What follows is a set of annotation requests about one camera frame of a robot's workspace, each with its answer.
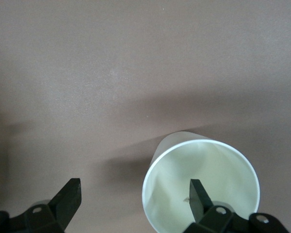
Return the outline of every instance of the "screw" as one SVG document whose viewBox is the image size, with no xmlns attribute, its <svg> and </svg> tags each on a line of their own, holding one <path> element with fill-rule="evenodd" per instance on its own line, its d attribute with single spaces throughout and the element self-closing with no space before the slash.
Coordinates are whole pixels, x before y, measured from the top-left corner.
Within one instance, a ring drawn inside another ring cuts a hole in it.
<svg viewBox="0 0 291 233">
<path fill-rule="evenodd" d="M 264 215 L 257 215 L 257 220 L 259 220 L 262 223 L 269 223 L 269 220 L 267 217 L 265 217 Z"/>
<path fill-rule="evenodd" d="M 37 207 L 37 208 L 34 208 L 32 213 L 35 214 L 35 213 L 39 213 L 40 211 L 42 210 L 41 207 Z"/>
<path fill-rule="evenodd" d="M 217 207 L 215 210 L 222 215 L 226 214 L 226 210 L 223 207 Z"/>
</svg>

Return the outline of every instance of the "white cup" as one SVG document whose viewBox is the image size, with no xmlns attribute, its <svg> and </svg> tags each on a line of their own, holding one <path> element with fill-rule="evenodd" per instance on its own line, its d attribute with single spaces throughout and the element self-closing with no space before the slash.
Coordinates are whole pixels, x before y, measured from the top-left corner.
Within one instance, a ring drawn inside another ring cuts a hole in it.
<svg viewBox="0 0 291 233">
<path fill-rule="evenodd" d="M 195 133 L 176 132 L 157 147 L 145 176 L 145 215 L 159 233 L 182 233 L 194 217 L 188 202 L 190 180 L 199 179 L 211 200 L 227 203 L 248 219 L 258 210 L 258 177 L 235 148 Z"/>
</svg>

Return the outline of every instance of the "brown table surface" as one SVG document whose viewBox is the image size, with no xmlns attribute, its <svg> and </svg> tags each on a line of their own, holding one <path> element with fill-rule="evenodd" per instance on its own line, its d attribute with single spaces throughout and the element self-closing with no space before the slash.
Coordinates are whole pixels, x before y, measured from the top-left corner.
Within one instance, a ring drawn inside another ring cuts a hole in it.
<svg viewBox="0 0 291 233">
<path fill-rule="evenodd" d="M 153 233 L 165 135 L 226 142 L 291 232 L 291 0 L 0 0 L 0 209 L 80 177 L 68 233 Z"/>
</svg>

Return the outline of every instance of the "screw hole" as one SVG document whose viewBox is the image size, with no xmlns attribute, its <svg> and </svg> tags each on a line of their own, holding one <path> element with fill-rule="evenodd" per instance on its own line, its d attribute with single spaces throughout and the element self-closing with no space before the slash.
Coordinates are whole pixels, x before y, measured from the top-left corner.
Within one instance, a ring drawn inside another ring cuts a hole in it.
<svg viewBox="0 0 291 233">
<path fill-rule="evenodd" d="M 40 211 L 42 210 L 41 207 L 37 207 L 37 208 L 34 208 L 32 213 L 35 214 L 35 213 L 39 213 Z"/>
<path fill-rule="evenodd" d="M 264 215 L 257 215 L 257 220 L 259 220 L 262 223 L 269 223 L 268 218 L 265 217 Z"/>
<path fill-rule="evenodd" d="M 218 207 L 215 210 L 222 215 L 226 214 L 226 210 L 223 207 Z"/>
</svg>

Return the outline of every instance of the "cup rim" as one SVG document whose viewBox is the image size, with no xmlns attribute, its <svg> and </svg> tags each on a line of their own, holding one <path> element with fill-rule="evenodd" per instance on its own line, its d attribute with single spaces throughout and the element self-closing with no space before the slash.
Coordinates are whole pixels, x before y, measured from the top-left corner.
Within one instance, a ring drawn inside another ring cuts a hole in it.
<svg viewBox="0 0 291 233">
<path fill-rule="evenodd" d="M 254 176 L 254 179 L 255 179 L 255 182 L 257 184 L 257 203 L 256 203 L 256 206 L 254 208 L 254 212 L 257 212 L 258 208 L 259 208 L 259 202 L 260 202 L 260 185 L 259 185 L 259 180 L 258 180 L 258 176 L 253 168 L 253 166 L 251 165 L 251 163 L 249 162 L 249 160 L 240 152 L 238 151 L 237 149 L 233 148 L 232 146 L 224 143 L 224 142 L 219 142 L 219 141 L 216 141 L 216 140 L 213 140 L 213 139 L 193 139 L 193 140 L 188 140 L 188 141 L 184 141 L 184 142 L 180 142 L 180 143 L 177 143 L 175 145 L 173 145 L 171 148 L 165 150 L 161 155 L 159 155 L 157 157 L 156 160 L 153 161 L 153 163 L 150 165 L 146 175 L 145 175 L 145 179 L 144 179 L 144 182 L 143 182 L 143 185 L 142 185 L 142 206 L 143 206 L 143 209 L 144 209 L 144 213 L 146 215 L 146 218 L 148 219 L 149 223 L 151 224 L 151 226 L 156 230 L 156 232 L 158 232 L 158 230 L 156 229 L 156 227 L 152 224 L 151 220 L 149 219 L 149 216 L 148 214 L 146 213 L 145 211 L 145 188 L 146 188 L 146 184 L 147 184 L 147 181 L 148 181 L 148 178 L 153 170 L 153 168 L 155 167 L 155 165 L 165 156 L 167 155 L 168 153 L 170 153 L 171 151 L 179 148 L 179 147 L 182 147 L 182 146 L 185 146 L 185 145 L 188 145 L 190 143 L 194 143 L 194 142 L 206 142 L 206 143 L 213 143 L 213 144 L 217 144 L 217 145 L 221 145 L 221 146 L 224 146 L 230 150 L 232 150 L 233 152 L 235 152 L 237 155 L 239 155 L 245 162 L 246 164 L 249 166 L 249 169 L 250 171 L 252 172 L 253 176 Z"/>
</svg>

